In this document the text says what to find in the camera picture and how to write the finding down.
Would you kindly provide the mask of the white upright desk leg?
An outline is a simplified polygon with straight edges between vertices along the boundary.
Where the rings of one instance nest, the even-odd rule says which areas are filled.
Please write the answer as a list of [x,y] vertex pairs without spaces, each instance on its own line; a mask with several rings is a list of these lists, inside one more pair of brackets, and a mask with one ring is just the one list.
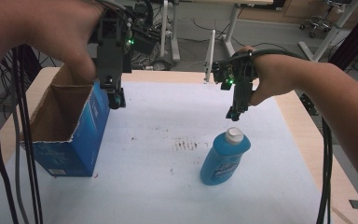
[[180,51],[178,45],[178,14],[177,6],[179,5],[179,0],[169,0],[172,4],[172,36],[171,36],[171,47],[172,47],[172,60],[174,62],[180,61]]

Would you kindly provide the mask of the blue cardboard box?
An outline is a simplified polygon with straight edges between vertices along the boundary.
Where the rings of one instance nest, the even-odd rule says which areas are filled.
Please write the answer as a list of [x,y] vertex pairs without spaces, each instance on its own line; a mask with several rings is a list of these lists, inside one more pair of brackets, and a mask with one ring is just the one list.
[[97,82],[62,66],[30,118],[34,159],[52,176],[91,176],[109,116]]

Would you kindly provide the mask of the white slanted desk leg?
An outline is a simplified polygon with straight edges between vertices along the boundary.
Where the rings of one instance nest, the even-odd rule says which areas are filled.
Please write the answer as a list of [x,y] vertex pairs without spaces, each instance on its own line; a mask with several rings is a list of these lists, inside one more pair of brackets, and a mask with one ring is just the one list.
[[335,40],[335,38],[340,33],[343,25],[346,23],[348,18],[351,16],[352,12],[358,7],[358,0],[333,0],[336,5],[334,8],[337,9],[341,16],[337,21],[333,21],[334,26],[332,27],[331,31],[326,33],[326,37],[322,44],[317,48],[317,50],[312,53],[309,47],[306,45],[305,42],[299,41],[298,45],[302,49],[305,56],[313,62],[318,62],[329,45]]

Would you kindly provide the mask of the office chair base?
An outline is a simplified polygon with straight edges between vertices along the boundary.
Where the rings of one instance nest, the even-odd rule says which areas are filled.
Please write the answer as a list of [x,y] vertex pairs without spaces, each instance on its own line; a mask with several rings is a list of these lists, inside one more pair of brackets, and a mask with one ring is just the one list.
[[332,12],[336,3],[333,0],[324,0],[327,4],[327,10],[322,16],[309,16],[300,25],[299,29],[304,31],[306,28],[310,28],[308,36],[314,38],[317,30],[322,30],[325,33],[331,31],[334,23],[328,19],[328,16]]

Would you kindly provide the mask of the person's left hand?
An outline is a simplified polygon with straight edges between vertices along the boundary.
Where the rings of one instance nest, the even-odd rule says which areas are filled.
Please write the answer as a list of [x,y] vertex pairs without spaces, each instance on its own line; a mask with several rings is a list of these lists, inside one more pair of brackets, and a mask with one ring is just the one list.
[[87,44],[104,7],[94,0],[24,0],[25,43],[62,61],[74,75],[96,80]]

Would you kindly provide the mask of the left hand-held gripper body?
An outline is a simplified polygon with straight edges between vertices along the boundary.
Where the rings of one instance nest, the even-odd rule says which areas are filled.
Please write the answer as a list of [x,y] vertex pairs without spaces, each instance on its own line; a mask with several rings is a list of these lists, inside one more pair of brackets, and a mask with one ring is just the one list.
[[136,0],[134,7],[114,0],[95,1],[105,7],[89,39],[97,44],[96,74],[103,90],[119,91],[122,74],[131,72],[133,52],[151,54],[160,31],[154,28],[150,0]]

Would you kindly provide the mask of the white desk frame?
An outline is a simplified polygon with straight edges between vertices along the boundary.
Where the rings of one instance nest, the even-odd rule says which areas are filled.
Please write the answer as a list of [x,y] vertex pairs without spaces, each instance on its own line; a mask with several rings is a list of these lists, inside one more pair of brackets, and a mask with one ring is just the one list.
[[190,13],[195,18],[200,17],[203,19],[217,19],[224,8],[231,7],[229,26],[227,32],[221,37],[228,55],[231,56],[234,53],[231,37],[237,17],[241,14],[241,5],[270,5],[273,0],[179,0],[179,2],[184,12]]

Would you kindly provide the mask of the white foam mat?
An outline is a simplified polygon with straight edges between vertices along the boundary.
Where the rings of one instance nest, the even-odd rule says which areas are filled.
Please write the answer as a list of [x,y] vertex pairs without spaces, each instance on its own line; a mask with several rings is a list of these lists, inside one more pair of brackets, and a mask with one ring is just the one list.
[[231,93],[201,83],[124,90],[92,176],[38,171],[44,224],[315,224],[320,192],[274,100],[241,116],[251,147],[228,181],[207,186],[200,168],[232,125]]

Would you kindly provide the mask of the person's right hand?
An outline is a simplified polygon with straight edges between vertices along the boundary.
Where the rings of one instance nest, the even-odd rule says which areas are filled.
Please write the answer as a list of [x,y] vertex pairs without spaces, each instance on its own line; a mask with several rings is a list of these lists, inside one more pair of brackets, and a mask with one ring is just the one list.
[[266,54],[254,58],[259,85],[252,93],[249,105],[259,105],[269,97],[286,94],[297,86],[296,58],[280,54]]

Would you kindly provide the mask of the black metal post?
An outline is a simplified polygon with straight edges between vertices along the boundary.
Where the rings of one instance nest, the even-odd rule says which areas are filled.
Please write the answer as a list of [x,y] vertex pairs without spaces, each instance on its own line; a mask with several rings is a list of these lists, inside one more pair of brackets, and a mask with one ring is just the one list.
[[[343,40],[341,45],[337,48],[335,53],[331,56],[328,62],[336,65],[341,70],[345,70],[350,63],[358,55],[358,23],[352,28],[347,37]],[[303,93],[300,96],[300,101],[311,115],[317,115],[314,104],[310,98]]]

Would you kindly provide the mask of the blue bottle with white cap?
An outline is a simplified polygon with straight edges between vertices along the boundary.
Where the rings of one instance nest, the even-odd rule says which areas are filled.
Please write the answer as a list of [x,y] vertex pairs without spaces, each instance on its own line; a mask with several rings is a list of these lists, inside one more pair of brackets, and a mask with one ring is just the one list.
[[214,186],[229,180],[239,166],[242,155],[250,147],[249,139],[237,127],[230,127],[217,135],[201,166],[201,182]]

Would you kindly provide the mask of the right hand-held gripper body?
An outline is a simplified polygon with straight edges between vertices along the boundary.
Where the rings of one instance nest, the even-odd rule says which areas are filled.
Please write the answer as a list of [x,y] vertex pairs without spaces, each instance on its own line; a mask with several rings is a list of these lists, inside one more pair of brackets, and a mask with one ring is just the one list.
[[204,64],[204,82],[208,83],[213,79],[216,84],[221,84],[224,91],[229,91],[234,86],[237,92],[252,94],[255,77],[251,63],[253,53],[233,53],[228,59],[214,62],[214,43],[215,30],[212,30]]

